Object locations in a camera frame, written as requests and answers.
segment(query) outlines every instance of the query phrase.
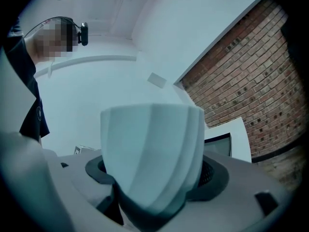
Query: black mesh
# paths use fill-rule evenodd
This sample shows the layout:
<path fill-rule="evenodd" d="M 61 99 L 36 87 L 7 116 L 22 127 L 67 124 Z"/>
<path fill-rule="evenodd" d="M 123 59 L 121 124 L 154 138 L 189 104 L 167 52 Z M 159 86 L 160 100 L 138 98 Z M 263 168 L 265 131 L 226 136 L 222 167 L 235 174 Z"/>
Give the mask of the black mesh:
<path fill-rule="evenodd" d="M 213 176 L 213 168 L 203 161 L 201 176 L 199 178 L 198 187 L 211 181 Z"/>

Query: headset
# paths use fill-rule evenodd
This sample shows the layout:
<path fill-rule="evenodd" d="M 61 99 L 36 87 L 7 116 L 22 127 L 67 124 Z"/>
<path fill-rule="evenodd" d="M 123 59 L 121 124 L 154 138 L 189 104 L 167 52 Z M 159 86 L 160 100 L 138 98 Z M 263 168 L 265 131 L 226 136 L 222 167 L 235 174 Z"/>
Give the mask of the headset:
<path fill-rule="evenodd" d="M 73 22 L 73 19 L 72 18 L 69 18 L 69 17 L 65 17 L 65 16 L 55 16 L 55 17 L 51 17 L 43 22 L 40 22 L 39 24 L 37 24 L 36 26 L 34 26 L 26 35 L 25 35 L 25 38 L 26 36 L 32 31 L 34 30 L 37 26 L 39 26 L 40 24 L 48 21 L 48 20 L 51 20 L 51 19 L 57 19 L 57 18 L 60 18 L 60 19 L 65 19 L 69 22 L 71 22 L 74 26 L 76 26 L 79 31 L 77 32 L 77 36 L 78 36 L 78 44 L 82 43 L 83 46 L 86 46 L 88 45 L 88 24 L 86 22 L 83 22 L 82 25 L 79 27 L 76 25 L 75 22 Z"/>

